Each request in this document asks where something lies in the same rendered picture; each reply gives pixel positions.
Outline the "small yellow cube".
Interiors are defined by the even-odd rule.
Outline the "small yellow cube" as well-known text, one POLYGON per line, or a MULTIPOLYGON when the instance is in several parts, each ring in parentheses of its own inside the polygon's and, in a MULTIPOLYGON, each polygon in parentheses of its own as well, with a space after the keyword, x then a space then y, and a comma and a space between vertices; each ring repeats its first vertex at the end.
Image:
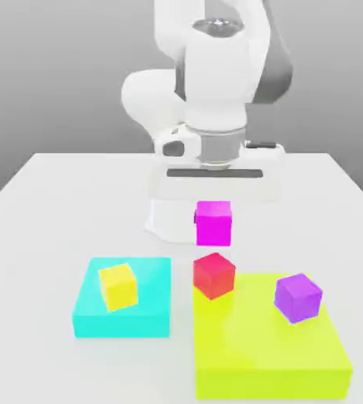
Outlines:
POLYGON ((100 269, 99 281, 108 312, 138 303, 137 278, 128 264, 100 269))

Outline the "small magenta cube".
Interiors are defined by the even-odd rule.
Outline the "small magenta cube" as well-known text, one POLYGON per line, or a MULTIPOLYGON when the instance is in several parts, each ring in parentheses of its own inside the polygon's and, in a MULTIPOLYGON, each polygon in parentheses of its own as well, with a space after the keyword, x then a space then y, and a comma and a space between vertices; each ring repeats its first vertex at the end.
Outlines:
POLYGON ((232 230, 230 201, 199 200, 196 204, 194 223, 197 245, 230 246, 232 230))

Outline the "small red cube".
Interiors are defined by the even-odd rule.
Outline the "small red cube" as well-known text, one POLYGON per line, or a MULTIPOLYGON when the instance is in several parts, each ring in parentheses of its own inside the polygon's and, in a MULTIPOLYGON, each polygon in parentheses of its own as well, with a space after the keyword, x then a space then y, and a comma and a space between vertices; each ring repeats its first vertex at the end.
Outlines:
POLYGON ((193 261, 193 285, 214 300, 234 289, 235 271, 234 264, 214 252, 193 261))

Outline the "large yellow-green box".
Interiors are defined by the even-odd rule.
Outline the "large yellow-green box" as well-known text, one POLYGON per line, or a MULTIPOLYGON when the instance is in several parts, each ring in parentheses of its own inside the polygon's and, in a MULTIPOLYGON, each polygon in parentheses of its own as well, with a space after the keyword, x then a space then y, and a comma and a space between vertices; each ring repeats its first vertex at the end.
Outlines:
POLYGON ((325 307, 291 324, 275 307, 280 273, 243 273, 214 300, 193 291, 198 399, 344 399, 353 367, 325 307))

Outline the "small purple cube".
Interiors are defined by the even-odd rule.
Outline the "small purple cube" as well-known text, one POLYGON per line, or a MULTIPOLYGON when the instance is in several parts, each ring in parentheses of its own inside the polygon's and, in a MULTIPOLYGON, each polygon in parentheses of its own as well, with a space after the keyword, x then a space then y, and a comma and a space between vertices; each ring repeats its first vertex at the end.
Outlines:
POLYGON ((274 304, 291 324, 297 324, 319 315, 322 296, 322 289, 299 273, 277 280, 274 304))

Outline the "large cyan box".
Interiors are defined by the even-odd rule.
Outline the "large cyan box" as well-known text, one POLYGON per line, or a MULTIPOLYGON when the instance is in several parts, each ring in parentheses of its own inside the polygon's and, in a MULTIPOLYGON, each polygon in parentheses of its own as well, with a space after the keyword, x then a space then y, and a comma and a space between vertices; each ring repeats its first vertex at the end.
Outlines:
POLYGON ((73 309, 78 338, 167 338, 170 336, 172 264, 169 257, 94 257, 73 309), (137 278, 138 303, 108 312, 99 270, 127 263, 137 278))

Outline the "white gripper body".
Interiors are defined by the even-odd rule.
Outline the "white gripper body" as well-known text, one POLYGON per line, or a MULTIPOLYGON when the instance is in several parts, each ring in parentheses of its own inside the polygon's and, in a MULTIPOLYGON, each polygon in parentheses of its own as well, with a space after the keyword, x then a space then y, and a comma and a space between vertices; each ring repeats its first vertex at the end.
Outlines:
POLYGON ((280 194, 285 150, 244 148, 229 166, 202 167, 198 162, 157 158, 150 196, 157 200, 236 200, 270 202, 280 194))

